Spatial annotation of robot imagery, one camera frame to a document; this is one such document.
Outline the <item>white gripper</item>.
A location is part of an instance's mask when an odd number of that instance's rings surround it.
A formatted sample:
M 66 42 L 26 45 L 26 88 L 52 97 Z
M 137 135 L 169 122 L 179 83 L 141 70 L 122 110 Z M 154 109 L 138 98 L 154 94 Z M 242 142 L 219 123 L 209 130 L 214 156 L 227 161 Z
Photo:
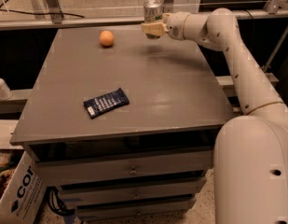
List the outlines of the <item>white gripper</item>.
M 147 35 L 163 36 L 168 34 L 172 39 L 185 40 L 185 21 L 188 16 L 188 12 L 164 13 L 164 22 L 142 23 L 141 27 Z

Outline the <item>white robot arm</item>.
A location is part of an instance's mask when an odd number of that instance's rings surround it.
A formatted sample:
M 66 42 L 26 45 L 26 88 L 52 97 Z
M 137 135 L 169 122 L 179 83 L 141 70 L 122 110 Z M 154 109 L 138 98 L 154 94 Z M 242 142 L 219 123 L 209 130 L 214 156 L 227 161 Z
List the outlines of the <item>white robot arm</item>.
M 216 137 L 215 223 L 288 224 L 288 107 L 242 41 L 234 13 L 165 13 L 142 29 L 225 56 L 242 115 Z

